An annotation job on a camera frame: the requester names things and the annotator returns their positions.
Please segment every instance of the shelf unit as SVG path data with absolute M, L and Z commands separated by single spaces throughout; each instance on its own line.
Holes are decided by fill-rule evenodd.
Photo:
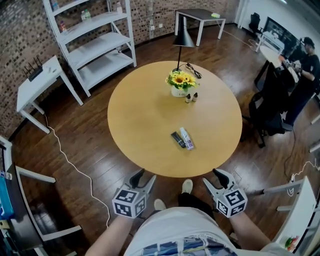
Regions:
M 109 0 L 107 0 L 108 12 L 67 28 L 67 33 L 60 32 L 55 16 L 89 0 L 76 0 L 57 10 L 52 10 L 50 0 L 42 1 L 62 54 L 88 97 L 91 96 L 89 89 L 113 73 L 130 64 L 133 64 L 134 67 L 137 66 L 130 0 L 124 0 L 127 13 L 111 11 L 111 4 Z M 122 35 L 115 25 L 115 21 L 122 19 L 127 20 L 129 37 Z M 103 34 L 71 52 L 68 51 L 67 44 L 72 40 L 106 24 L 111 24 L 112 32 Z M 116 50 L 117 47 L 122 45 L 129 47 L 132 57 L 128 57 Z

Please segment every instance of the brick wall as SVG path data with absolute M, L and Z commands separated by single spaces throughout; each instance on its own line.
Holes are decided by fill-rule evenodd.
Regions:
M 72 0 L 58 0 L 58 4 L 62 7 L 70 1 Z M 227 22 L 233 22 L 238 5 L 239 0 L 131 0 L 134 42 L 139 44 L 150 38 L 172 33 L 176 9 L 205 8 L 226 17 Z M 139 19 L 136 8 L 146 25 L 150 20 L 153 21 L 156 28 L 153 33 Z M 81 11 L 85 9 L 90 11 L 91 16 L 96 16 L 107 11 L 107 4 L 105 0 L 90 0 L 61 13 L 56 21 L 64 21 L 67 28 L 71 27 L 81 22 Z M 116 9 L 116 0 L 112 3 L 112 9 Z M 124 35 L 128 35 L 125 20 L 117 21 L 116 25 Z M 69 50 L 75 49 L 110 30 L 110 25 L 104 25 L 80 36 L 67 47 Z M 42 0 L 4 0 L 0 3 L 0 35 L 0 135 L 8 138 L 23 120 L 16 112 L 18 87 L 26 79 L 23 66 L 32 62 L 36 55 L 39 55 L 43 63 L 56 55 L 69 76 L 71 71 L 53 35 Z M 41 95 L 40 100 L 50 90 Z

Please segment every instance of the forearm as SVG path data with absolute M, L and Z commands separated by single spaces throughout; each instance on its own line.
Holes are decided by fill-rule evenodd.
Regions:
M 315 80 L 315 76 L 313 74 L 307 72 L 307 71 L 302 70 L 301 71 L 301 75 L 304 76 L 305 78 L 311 80 L 311 81 Z
M 271 243 L 244 212 L 231 217 L 230 222 L 242 249 L 260 251 Z
M 116 256 L 124 245 L 134 220 L 117 216 L 109 228 L 100 235 L 85 256 Z

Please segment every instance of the black desk lamp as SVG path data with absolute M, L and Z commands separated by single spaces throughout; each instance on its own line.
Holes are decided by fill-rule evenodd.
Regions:
M 174 46 L 180 46 L 179 50 L 179 59 L 178 59 L 178 66 L 173 70 L 174 71 L 180 71 L 179 64 L 180 64 L 180 55 L 181 55 L 181 49 L 183 47 L 195 47 L 194 42 L 192 41 L 188 31 L 187 31 L 187 19 L 185 16 L 180 15 L 179 18 L 179 31 L 178 35 L 175 37 Z

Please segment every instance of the lamp shade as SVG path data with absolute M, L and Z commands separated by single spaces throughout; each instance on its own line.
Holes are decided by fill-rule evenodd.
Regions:
M 187 31 L 187 19 L 184 16 L 180 16 L 179 19 L 179 31 L 175 37 L 173 45 L 184 46 L 184 47 L 195 47 L 188 31 Z

